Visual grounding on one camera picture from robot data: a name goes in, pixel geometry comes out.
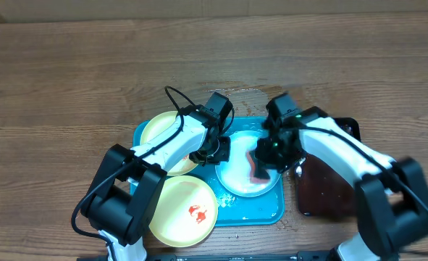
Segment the wall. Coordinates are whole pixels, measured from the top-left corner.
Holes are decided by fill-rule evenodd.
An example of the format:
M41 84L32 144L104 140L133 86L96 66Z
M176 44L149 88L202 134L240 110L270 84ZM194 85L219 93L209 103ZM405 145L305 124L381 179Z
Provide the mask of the wall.
M428 11L428 0L0 0L0 22Z

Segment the plate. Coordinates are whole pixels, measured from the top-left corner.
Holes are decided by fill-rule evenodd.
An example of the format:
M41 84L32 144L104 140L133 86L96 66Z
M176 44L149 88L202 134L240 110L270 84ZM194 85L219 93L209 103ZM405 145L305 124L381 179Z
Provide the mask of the plate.
M257 140L267 134L254 130L238 131L230 136L230 160L215 166L215 172L220 183L237 196L260 196L270 189L280 179L276 170L263 170L269 178L256 178L252 175L251 156L248 152L257 147Z
M211 233L218 208L214 192L199 178L169 178L149 229L160 242L171 247L193 246Z
M176 111L164 112L154 117L144 128L143 133L141 134L140 144L144 144L150 141L151 139L155 138L160 133L168 129L168 127L170 127L170 125L175 122L176 117ZM192 162L188 158L188 155L186 155L167 173L167 175L183 175L189 173L191 170L194 170L196 166L197 164Z

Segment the red food residue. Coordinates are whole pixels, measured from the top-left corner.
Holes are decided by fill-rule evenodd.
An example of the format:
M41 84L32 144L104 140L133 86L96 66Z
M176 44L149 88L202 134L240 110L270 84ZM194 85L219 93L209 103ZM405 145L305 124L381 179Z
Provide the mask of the red food residue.
M200 209L201 207L200 206L198 206L198 205L193 205L193 206L191 206L190 207L190 209L188 210L189 211L189 213L190 213L190 215L191 215L191 217L196 217L196 222L199 224L199 223L201 223L202 221L204 221L205 219L206 219L206 212L207 212L207 210L206 211L204 211L204 212L201 212L201 211L199 211L199 209Z

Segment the red stain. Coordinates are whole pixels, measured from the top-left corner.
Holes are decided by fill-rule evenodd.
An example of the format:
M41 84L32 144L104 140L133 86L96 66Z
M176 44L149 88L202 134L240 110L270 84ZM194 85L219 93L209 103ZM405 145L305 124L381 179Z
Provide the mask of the red stain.
M196 222L198 224L201 223L203 220L206 219L206 212L207 212L207 210L204 211L204 212L198 212L198 218L196 218Z
M191 206L190 209L188 210L191 216L193 216L193 212L195 210L199 210L199 206L198 205Z

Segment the wooden tabletop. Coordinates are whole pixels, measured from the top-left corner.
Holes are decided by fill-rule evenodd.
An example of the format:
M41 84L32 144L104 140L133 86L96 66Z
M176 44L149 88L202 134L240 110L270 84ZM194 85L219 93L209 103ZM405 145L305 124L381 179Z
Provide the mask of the wooden tabletop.
M173 110L165 85L198 104L226 94L242 116L265 115L288 91L302 108L356 118L366 144L412 156L428 180L428 12L0 25L0 260L106 252L74 233L72 210L110 146L131 147L138 124ZM144 244L150 253L291 253L356 232L354 219L303 217L284 180L286 212L274 225L215 228L184 249L151 234Z

